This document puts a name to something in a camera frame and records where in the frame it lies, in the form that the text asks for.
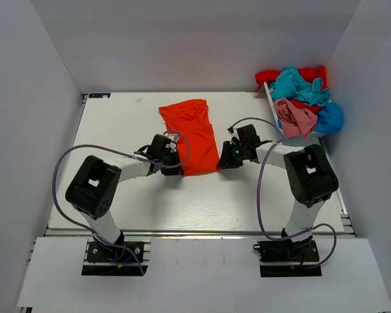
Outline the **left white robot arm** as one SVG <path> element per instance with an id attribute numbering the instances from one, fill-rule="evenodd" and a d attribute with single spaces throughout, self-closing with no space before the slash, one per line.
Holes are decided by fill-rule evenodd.
<path id="1" fill-rule="evenodd" d="M 117 227 L 109 211 L 118 184 L 157 172 L 163 175 L 183 175 L 182 165 L 189 159 L 181 159 L 178 143 L 184 140 L 177 131 L 157 134 L 150 145 L 128 155 L 117 151 L 121 158 L 102 160 L 88 156 L 75 174 L 65 192 L 65 200 L 87 221 L 95 240 L 102 243 L 102 252 L 110 260 L 118 260 L 124 254 L 124 235 Z"/>

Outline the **orange t-shirt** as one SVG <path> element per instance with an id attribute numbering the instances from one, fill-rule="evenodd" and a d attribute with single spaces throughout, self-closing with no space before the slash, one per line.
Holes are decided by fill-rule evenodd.
<path id="1" fill-rule="evenodd" d="M 209 121 L 207 101 L 192 99 L 159 107 L 168 130 L 179 131 L 185 139 L 178 142 L 184 174 L 201 175 L 216 171 L 219 161 L 214 130 Z"/>

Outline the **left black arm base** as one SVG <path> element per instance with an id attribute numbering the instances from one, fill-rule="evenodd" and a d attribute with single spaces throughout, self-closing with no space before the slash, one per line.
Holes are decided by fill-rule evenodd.
<path id="1" fill-rule="evenodd" d="M 108 250 L 94 240 L 88 240 L 81 270 L 82 276 L 143 276 L 149 266 L 149 241 L 124 242 L 139 260 L 143 273 L 133 255 L 123 249 Z"/>

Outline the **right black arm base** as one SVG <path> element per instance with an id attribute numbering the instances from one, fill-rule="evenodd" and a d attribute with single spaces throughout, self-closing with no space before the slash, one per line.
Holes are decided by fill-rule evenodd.
<path id="1" fill-rule="evenodd" d="M 309 237 L 293 243 L 258 241 L 252 246 L 259 256 L 261 278 L 295 278 L 322 276 L 316 242 Z"/>

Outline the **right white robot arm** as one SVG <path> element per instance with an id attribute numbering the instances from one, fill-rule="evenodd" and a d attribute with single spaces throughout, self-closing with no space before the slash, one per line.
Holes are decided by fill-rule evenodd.
<path id="1" fill-rule="evenodd" d="M 304 241 L 312 237 L 315 220 L 322 206 L 339 187 L 323 149 L 318 144 L 306 147 L 284 145 L 280 140 L 261 140 L 252 124 L 240 128 L 229 127 L 231 139 L 225 141 L 216 168 L 219 170 L 241 167 L 245 161 L 261 166 L 257 182 L 257 215 L 262 231 L 261 182 L 265 166 L 270 164 L 285 170 L 294 197 L 291 216 L 282 229 L 281 237 L 265 234 L 271 241 L 283 241 L 282 254 L 296 260 L 305 251 Z"/>

